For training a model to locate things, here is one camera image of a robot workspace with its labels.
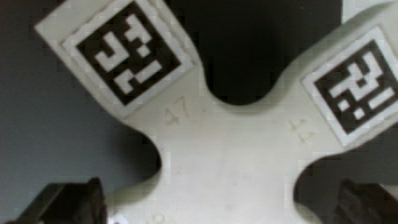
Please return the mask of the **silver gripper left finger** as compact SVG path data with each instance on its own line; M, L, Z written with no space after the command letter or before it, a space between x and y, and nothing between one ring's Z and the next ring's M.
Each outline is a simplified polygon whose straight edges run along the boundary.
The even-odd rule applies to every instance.
M100 178L86 183L50 183L16 219L16 224L107 224Z

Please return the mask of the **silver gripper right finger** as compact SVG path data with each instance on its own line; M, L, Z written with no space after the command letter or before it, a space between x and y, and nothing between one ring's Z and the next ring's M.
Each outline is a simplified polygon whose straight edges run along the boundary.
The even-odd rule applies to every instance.
M398 199L381 184L342 182L333 224L398 224Z

